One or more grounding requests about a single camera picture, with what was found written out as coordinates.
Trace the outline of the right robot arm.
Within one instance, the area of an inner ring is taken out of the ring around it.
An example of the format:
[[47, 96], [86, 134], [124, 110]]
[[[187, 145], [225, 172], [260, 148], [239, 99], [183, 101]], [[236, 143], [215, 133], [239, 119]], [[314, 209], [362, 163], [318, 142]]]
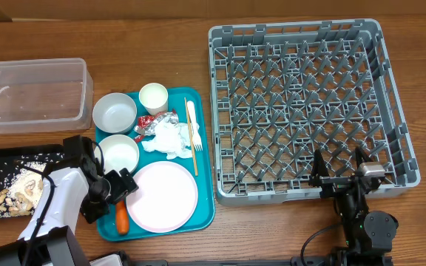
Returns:
[[[385, 179], [383, 166], [360, 147], [355, 148], [357, 170], [349, 177], [330, 177], [320, 150], [314, 152], [309, 185], [321, 188], [322, 199], [331, 198], [340, 222], [312, 234], [291, 265], [392, 265], [393, 239], [398, 220], [384, 211], [370, 211], [365, 196], [380, 187]], [[308, 244], [322, 233], [341, 227], [345, 247], [335, 247], [326, 256], [306, 256]]]

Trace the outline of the wooden chopstick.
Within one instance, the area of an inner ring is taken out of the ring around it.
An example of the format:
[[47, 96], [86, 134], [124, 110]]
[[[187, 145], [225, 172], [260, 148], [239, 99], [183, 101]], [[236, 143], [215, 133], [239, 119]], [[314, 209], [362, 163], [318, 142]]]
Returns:
[[189, 110], [188, 110], [186, 98], [184, 98], [184, 104], [185, 104], [185, 109], [186, 109], [187, 124], [188, 124], [188, 128], [189, 128], [189, 139], [190, 139], [190, 146], [191, 146], [191, 151], [192, 151], [192, 161], [193, 161], [193, 165], [194, 165], [195, 176], [197, 177], [198, 176], [198, 169], [197, 169], [197, 160], [196, 160], [195, 147], [194, 147], [194, 141], [193, 141], [192, 123], [191, 123], [190, 116], [189, 116]]

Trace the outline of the teal plastic tray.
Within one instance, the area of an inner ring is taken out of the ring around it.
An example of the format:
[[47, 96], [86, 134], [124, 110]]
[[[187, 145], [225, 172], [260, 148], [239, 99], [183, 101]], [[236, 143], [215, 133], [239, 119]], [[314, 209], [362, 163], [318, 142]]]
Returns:
[[[180, 117], [180, 121], [186, 121], [186, 110], [183, 103], [183, 99], [191, 100], [195, 104], [195, 110], [197, 112], [197, 122], [199, 125], [199, 134], [202, 140], [203, 150], [196, 153], [198, 176], [194, 177], [198, 188], [198, 201], [197, 207], [192, 214], [192, 217], [186, 222], [185, 225], [180, 226], [171, 232], [166, 233], [153, 233], [148, 232], [137, 225], [132, 218], [129, 218], [129, 232], [126, 235], [118, 234], [115, 226], [115, 207], [110, 206], [110, 214], [101, 217], [97, 222], [97, 229], [100, 236], [106, 241], [110, 242], [122, 242], [134, 239], [144, 239], [154, 236], [162, 236], [174, 233], [184, 233], [189, 231], [202, 230], [207, 228], [213, 221], [215, 215], [214, 205], [214, 185], [212, 182], [212, 167], [210, 163], [210, 150], [207, 143], [206, 134], [206, 122], [203, 115], [202, 98], [200, 94], [193, 88], [190, 87], [178, 87], [167, 89], [169, 93], [169, 109], [173, 108]], [[166, 161], [166, 155], [162, 155], [158, 151], [151, 152], [152, 155], [148, 155], [148, 152], [141, 151], [140, 147], [140, 161], [138, 167], [135, 169], [135, 173], [142, 167], [149, 165], [150, 163]], [[174, 159], [173, 163], [178, 163], [188, 170], [190, 174], [195, 174], [192, 159]]]

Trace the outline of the clear plastic bin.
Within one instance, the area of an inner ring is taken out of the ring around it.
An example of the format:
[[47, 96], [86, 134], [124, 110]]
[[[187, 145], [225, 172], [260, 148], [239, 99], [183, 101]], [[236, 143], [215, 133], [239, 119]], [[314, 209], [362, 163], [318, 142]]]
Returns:
[[92, 105], [82, 58], [0, 61], [0, 134], [85, 130]]

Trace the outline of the white plastic fork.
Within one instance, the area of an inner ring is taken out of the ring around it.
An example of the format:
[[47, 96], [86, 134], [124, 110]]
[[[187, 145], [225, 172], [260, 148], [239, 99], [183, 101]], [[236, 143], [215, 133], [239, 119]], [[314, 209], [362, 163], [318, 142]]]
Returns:
[[195, 104], [193, 101], [189, 100], [187, 103], [187, 109], [189, 113], [189, 118], [192, 124], [192, 131], [193, 131], [193, 143], [196, 151], [202, 151], [203, 145], [202, 140], [198, 132], [198, 124], [197, 124], [197, 116], [195, 111]]

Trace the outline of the white round plate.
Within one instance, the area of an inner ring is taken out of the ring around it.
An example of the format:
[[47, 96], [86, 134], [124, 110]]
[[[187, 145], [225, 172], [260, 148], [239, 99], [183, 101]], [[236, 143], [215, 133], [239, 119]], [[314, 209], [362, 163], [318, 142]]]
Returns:
[[138, 190], [126, 198], [130, 218], [152, 233], [167, 233], [184, 225], [197, 207], [197, 183], [183, 166], [160, 161], [141, 168], [133, 177]]

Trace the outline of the grey bowl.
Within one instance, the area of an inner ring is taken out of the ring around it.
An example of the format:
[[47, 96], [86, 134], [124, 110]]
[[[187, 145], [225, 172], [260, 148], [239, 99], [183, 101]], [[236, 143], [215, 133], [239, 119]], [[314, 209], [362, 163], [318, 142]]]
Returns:
[[94, 106], [92, 119], [103, 132], [124, 134], [135, 125], [137, 106], [135, 101], [124, 93], [110, 93], [103, 96]]

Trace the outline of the rice and peanut shells pile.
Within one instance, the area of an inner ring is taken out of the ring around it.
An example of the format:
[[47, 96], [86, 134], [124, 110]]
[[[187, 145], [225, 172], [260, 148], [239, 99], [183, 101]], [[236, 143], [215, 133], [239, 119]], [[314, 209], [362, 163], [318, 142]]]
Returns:
[[0, 159], [0, 219], [33, 214], [43, 191], [46, 163]]

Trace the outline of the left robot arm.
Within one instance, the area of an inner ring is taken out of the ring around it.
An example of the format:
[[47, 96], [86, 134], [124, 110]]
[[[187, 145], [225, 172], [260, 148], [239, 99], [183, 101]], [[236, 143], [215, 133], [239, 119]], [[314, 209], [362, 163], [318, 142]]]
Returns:
[[29, 224], [15, 242], [0, 247], [1, 266], [132, 264], [123, 251], [88, 259], [74, 235], [79, 216], [92, 223], [138, 190], [126, 168], [104, 172], [104, 159], [94, 153], [99, 147], [81, 135], [64, 139], [64, 158], [40, 173], [43, 192]]

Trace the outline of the crumpled white napkin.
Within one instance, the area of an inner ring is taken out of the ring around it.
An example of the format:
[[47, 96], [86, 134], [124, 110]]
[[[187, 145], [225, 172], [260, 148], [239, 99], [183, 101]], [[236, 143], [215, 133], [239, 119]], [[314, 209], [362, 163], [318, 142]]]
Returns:
[[176, 157], [192, 158], [191, 141], [187, 123], [160, 122], [154, 128], [155, 136], [151, 140], [141, 141], [143, 150], [147, 152], [159, 151], [166, 154], [167, 160]]

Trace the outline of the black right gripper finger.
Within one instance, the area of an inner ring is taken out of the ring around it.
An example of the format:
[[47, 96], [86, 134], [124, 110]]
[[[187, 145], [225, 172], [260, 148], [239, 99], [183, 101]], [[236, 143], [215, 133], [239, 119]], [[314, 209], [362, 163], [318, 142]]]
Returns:
[[327, 177], [328, 169], [319, 149], [314, 151], [314, 162], [311, 171], [312, 177]]
[[357, 146], [355, 148], [355, 160], [357, 165], [373, 161], [370, 156], [364, 151], [364, 149], [360, 146]]

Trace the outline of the black waste tray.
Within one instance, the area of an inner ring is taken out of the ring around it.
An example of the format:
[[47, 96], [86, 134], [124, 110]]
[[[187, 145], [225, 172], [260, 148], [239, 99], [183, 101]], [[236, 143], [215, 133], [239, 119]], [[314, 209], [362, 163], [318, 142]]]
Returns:
[[40, 173], [63, 158], [59, 144], [0, 149], [0, 218], [33, 215], [43, 189]]

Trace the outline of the white ceramic bowl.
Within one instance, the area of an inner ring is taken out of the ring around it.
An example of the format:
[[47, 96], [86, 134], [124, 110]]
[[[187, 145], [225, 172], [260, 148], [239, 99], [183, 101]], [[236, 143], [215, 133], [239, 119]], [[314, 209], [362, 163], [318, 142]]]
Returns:
[[126, 168], [131, 174], [134, 173], [138, 166], [140, 152], [137, 143], [131, 138], [123, 134], [114, 134], [104, 138], [94, 153], [97, 159], [101, 158], [103, 152], [104, 173], [107, 174], [111, 170], [119, 172]]

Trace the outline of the white paper cup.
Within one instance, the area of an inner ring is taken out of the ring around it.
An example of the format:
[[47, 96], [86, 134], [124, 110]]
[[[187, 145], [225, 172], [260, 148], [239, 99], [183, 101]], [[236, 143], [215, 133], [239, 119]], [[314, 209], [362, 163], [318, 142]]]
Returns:
[[139, 92], [139, 101], [150, 115], [168, 110], [168, 92], [164, 85], [148, 83]]

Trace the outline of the orange carrot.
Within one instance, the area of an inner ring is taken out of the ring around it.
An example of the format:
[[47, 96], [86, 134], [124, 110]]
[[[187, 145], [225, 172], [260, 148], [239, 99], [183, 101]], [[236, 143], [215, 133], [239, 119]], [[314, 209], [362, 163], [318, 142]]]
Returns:
[[115, 206], [115, 224], [120, 235], [126, 235], [129, 232], [129, 215], [124, 201], [118, 202]]

